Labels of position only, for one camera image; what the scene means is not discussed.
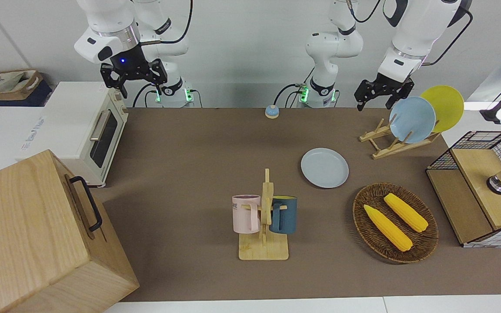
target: brown tablecloth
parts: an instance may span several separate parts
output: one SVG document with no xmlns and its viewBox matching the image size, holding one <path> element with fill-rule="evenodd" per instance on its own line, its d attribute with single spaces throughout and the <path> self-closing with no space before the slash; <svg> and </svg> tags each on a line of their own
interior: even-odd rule
<svg viewBox="0 0 501 313">
<path fill-rule="evenodd" d="M 501 293 L 501 249 L 461 248 L 424 170 L 447 148 L 433 144 L 380 160 L 357 137 L 386 109 L 133 109 L 107 179 L 94 190 L 140 281 L 124 301 L 238 300 Z M 377 139 L 387 147 L 390 139 Z M 349 179 L 323 190 L 301 173 L 312 148 L 334 149 Z M 260 194 L 264 168 L 274 192 L 298 197 L 287 261 L 240 261 L 231 196 Z M 392 265 L 362 242 L 352 202 L 374 182 L 399 184 L 432 210 L 434 254 Z"/>
</svg>

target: white toaster oven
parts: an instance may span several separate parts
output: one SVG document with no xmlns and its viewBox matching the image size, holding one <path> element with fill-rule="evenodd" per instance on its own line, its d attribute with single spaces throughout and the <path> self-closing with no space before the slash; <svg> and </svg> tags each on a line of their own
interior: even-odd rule
<svg viewBox="0 0 501 313">
<path fill-rule="evenodd" d="M 61 82 L 15 159 L 50 149 L 89 185 L 104 185 L 127 116 L 120 92 L 104 83 Z"/>
</svg>

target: light blue plate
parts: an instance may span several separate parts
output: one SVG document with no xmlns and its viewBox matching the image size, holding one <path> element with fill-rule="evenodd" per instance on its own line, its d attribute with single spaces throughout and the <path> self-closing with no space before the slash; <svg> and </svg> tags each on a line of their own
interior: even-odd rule
<svg viewBox="0 0 501 313">
<path fill-rule="evenodd" d="M 432 133 L 436 123 L 436 113 L 428 101 L 421 97 L 408 97 L 398 101 L 390 113 L 390 120 L 397 114 L 390 125 L 391 132 L 400 141 L 409 136 L 406 143 L 423 141 Z"/>
</svg>

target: corn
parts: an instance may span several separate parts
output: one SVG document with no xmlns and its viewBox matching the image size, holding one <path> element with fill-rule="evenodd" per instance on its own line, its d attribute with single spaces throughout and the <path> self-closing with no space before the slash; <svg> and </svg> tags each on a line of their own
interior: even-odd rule
<svg viewBox="0 0 501 313">
<path fill-rule="evenodd" d="M 414 208 L 411 208 L 409 204 L 405 203 L 395 194 L 388 194 L 384 197 L 384 201 L 417 233 L 423 232 L 428 227 L 428 222 Z"/>
<path fill-rule="evenodd" d="M 391 220 L 388 220 L 382 212 L 366 204 L 364 205 L 364 210 L 366 214 L 368 214 L 370 220 L 376 225 L 376 228 L 378 228 L 378 230 L 399 249 L 399 251 L 405 252 L 411 249 L 413 246 L 411 239 L 395 226 Z"/>
</svg>

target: plate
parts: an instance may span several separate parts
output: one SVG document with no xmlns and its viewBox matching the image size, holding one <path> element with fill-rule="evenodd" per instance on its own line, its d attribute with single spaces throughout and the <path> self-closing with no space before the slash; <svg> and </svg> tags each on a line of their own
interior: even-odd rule
<svg viewBox="0 0 501 313">
<path fill-rule="evenodd" d="M 441 133 L 454 127 L 463 116 L 464 101 L 461 93 L 454 87 L 439 85 L 430 87 L 421 98 L 432 105 L 438 123 L 434 126 L 434 133 Z"/>
<path fill-rule="evenodd" d="M 409 204 L 428 222 L 426 230 L 417 233 L 384 202 L 384 197 L 390 192 Z M 379 210 L 398 226 L 412 240 L 413 247 L 411 250 L 399 251 L 368 218 L 363 207 L 364 204 Z M 438 226 L 432 212 L 418 196 L 402 186 L 376 183 L 364 187 L 358 192 L 353 201 L 353 220 L 358 233 L 368 244 L 368 247 L 382 257 L 394 262 L 414 263 L 422 261 L 434 252 L 438 244 Z"/>
<path fill-rule="evenodd" d="M 414 144 L 423 141 L 432 133 L 436 123 L 436 113 L 428 101 L 421 97 L 408 97 L 398 101 L 390 113 L 393 135 L 404 141 L 410 131 L 413 133 L 405 143 Z"/>
<path fill-rule="evenodd" d="M 349 166 L 344 157 L 328 148 L 306 152 L 301 159 L 301 170 L 309 182 L 322 188 L 340 186 L 349 176 Z"/>
</svg>

